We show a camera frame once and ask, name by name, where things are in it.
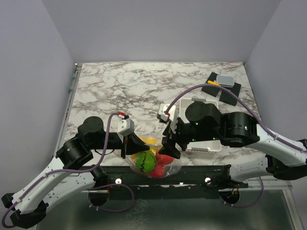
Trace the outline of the small red toy fruit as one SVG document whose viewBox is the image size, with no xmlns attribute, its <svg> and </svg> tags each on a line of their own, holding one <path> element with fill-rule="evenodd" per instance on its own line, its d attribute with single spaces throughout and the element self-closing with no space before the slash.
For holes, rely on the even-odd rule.
<svg viewBox="0 0 307 230">
<path fill-rule="evenodd" d="M 174 160 L 174 158 L 171 156 L 159 154 L 159 153 L 156 154 L 156 159 L 157 159 L 157 162 L 162 165 L 171 164 Z"/>
</svg>

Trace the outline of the yellow toy mango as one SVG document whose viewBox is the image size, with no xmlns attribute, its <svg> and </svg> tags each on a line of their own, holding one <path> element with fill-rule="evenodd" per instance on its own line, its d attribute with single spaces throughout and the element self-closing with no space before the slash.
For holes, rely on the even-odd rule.
<svg viewBox="0 0 307 230">
<path fill-rule="evenodd" d="M 143 161 L 146 156 L 154 156 L 154 153 L 151 150 L 141 151 L 131 155 L 130 159 L 133 162 L 138 162 L 138 161 Z"/>
</svg>

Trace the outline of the yellow toy lemon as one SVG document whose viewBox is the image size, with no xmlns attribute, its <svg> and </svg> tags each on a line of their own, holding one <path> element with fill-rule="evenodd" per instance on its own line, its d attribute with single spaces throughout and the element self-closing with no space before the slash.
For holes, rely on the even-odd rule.
<svg viewBox="0 0 307 230">
<path fill-rule="evenodd" d="M 159 141 L 157 138 L 154 137 L 140 137 L 140 139 L 147 145 L 150 146 L 158 146 L 159 145 Z"/>
</svg>

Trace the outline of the dark green toy melon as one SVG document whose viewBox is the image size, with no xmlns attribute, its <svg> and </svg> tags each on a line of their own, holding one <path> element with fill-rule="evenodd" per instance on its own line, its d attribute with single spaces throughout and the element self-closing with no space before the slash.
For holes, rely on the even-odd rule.
<svg viewBox="0 0 307 230">
<path fill-rule="evenodd" d="M 143 161 L 135 162 L 135 165 L 142 173 L 149 173 L 155 168 L 156 157 L 146 156 Z"/>
</svg>

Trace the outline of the clear zip top bag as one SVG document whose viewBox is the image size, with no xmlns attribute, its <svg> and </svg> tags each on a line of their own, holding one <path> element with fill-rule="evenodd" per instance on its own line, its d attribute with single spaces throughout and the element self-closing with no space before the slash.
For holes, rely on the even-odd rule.
<svg viewBox="0 0 307 230">
<path fill-rule="evenodd" d="M 142 136 L 140 139 L 150 149 L 126 157 L 126 162 L 133 171 L 158 179 L 174 175 L 181 170 L 181 160 L 159 153 L 161 140 L 151 136 Z"/>
</svg>

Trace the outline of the red toy apple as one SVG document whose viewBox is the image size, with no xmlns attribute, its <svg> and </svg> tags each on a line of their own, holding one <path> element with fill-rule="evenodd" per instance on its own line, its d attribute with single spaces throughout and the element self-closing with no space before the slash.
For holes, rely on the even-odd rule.
<svg viewBox="0 0 307 230">
<path fill-rule="evenodd" d="M 156 164 L 155 168 L 149 173 L 152 178 L 162 178 L 165 174 L 165 166 Z"/>
</svg>

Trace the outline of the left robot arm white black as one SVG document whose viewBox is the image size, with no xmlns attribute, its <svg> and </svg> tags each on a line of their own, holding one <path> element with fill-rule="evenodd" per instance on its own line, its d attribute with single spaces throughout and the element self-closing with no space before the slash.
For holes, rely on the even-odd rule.
<svg viewBox="0 0 307 230">
<path fill-rule="evenodd" d="M 134 133 L 134 122 L 121 112 L 118 132 L 110 132 L 97 116 L 84 120 L 75 137 L 66 141 L 49 165 L 26 187 L 7 193 L 1 200 L 6 212 L 1 223 L 4 228 L 28 229 L 41 222 L 48 208 L 67 196 L 108 185 L 107 173 L 101 167 L 106 150 L 120 150 L 122 157 L 149 150 Z"/>
</svg>

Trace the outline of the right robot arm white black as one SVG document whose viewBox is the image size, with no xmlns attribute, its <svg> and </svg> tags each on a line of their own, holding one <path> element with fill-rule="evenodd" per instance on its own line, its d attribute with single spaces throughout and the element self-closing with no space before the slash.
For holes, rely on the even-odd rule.
<svg viewBox="0 0 307 230">
<path fill-rule="evenodd" d="M 220 141 L 230 148 L 247 147 L 265 154 L 263 158 L 237 166 L 221 174 L 225 187 L 249 178 L 272 175 L 280 180 L 297 180 L 307 175 L 307 141 L 293 141 L 265 129 L 260 122 L 243 112 L 222 114 L 212 103 L 194 101 L 185 111 L 188 123 L 177 115 L 176 107 L 161 104 L 157 118 L 167 125 L 159 153 L 180 159 L 180 146 L 185 151 L 189 143 Z"/>
</svg>

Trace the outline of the white perforated plastic basket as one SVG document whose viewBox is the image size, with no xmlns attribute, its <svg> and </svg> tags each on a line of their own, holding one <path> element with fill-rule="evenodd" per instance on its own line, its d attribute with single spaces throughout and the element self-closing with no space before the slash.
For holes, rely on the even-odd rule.
<svg viewBox="0 0 307 230">
<path fill-rule="evenodd" d="M 213 104 L 217 109 L 219 109 L 218 102 L 216 100 L 204 99 L 204 98 L 181 98 L 179 100 L 179 117 L 184 123 L 188 123 L 188 119 L 185 116 L 185 111 L 189 105 L 195 101 L 200 101 L 205 104 Z M 220 152 L 222 145 L 219 140 L 203 141 L 203 142 L 190 142 L 187 145 L 186 151 L 191 152 Z"/>
</svg>

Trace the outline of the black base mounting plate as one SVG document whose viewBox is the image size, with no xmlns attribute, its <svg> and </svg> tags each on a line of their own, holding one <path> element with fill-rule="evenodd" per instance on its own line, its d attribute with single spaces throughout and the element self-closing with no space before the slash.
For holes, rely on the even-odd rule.
<svg viewBox="0 0 307 230">
<path fill-rule="evenodd" d="M 121 179 L 122 184 L 134 192 L 135 199 L 218 199 L 219 190 L 248 187 L 231 179 L 230 168 L 230 165 L 183 166 L 176 174 L 155 179 L 139 174 L 129 166 L 102 166 L 105 177 L 95 182 L 92 190 L 109 184 L 110 199 L 129 199 L 130 192 L 115 185 L 115 180 Z"/>
</svg>

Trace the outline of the black foam block left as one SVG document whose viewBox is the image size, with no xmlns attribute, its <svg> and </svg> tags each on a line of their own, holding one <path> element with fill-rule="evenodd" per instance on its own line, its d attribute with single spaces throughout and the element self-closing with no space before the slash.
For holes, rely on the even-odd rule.
<svg viewBox="0 0 307 230">
<path fill-rule="evenodd" d="M 215 72 L 211 72 L 211 74 L 209 75 L 208 79 L 206 80 L 206 84 L 209 84 L 209 81 L 215 81 L 216 77 L 217 77 L 217 73 Z M 201 89 L 202 92 L 205 92 L 213 97 L 216 97 L 218 95 L 218 93 L 220 92 L 220 89 L 215 88 L 215 87 L 202 87 Z"/>
</svg>

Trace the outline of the black foam block right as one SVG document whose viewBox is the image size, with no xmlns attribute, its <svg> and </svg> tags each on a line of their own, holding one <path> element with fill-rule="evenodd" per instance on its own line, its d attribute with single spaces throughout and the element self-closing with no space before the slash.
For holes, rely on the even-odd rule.
<svg viewBox="0 0 307 230">
<path fill-rule="evenodd" d="M 241 89 L 241 84 L 235 83 L 235 85 L 232 88 L 230 87 L 224 87 L 224 88 L 226 88 L 227 90 L 232 92 L 236 97 L 238 97 Z M 232 106 L 236 106 L 237 104 L 237 99 L 235 99 L 229 93 L 224 91 L 221 92 L 219 101 Z"/>
</svg>

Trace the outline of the grey lidded plastic box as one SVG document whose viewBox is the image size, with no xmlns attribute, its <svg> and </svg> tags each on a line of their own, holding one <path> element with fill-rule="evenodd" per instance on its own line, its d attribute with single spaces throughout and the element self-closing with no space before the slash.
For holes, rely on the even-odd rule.
<svg viewBox="0 0 307 230">
<path fill-rule="evenodd" d="M 225 76 L 225 75 L 217 75 L 215 82 L 224 87 L 232 88 L 235 85 L 234 77 Z"/>
</svg>

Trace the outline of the yellow handled knife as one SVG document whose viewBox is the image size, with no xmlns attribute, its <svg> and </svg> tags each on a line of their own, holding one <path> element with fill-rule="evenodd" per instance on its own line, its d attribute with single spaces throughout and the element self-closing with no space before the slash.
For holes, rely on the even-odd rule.
<svg viewBox="0 0 307 230">
<path fill-rule="evenodd" d="M 218 83 L 211 81 L 211 80 L 208 80 L 207 83 L 211 84 L 211 85 L 221 86 L 221 84 L 218 84 Z"/>
</svg>

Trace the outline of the aluminium rail left edge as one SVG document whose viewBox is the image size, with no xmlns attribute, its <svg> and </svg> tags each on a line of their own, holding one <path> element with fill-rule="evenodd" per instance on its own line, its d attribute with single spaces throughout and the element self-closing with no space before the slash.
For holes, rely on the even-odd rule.
<svg viewBox="0 0 307 230">
<path fill-rule="evenodd" d="M 82 63 L 75 63 L 75 72 L 72 76 L 71 84 L 70 84 L 70 87 L 69 87 L 68 101 L 67 101 L 67 104 L 66 104 L 64 117 L 63 117 L 61 127 L 60 127 L 60 131 L 59 131 L 59 136 L 58 136 L 52 157 L 56 156 L 57 151 L 63 145 L 63 140 L 64 140 L 64 137 L 65 137 L 65 133 L 66 133 L 67 125 L 68 125 L 68 120 L 69 120 L 69 117 L 70 117 L 71 108 L 72 108 L 73 100 L 74 100 L 74 97 L 75 97 L 78 81 L 79 81 L 79 78 L 80 78 L 82 66 L 83 66 Z"/>
</svg>

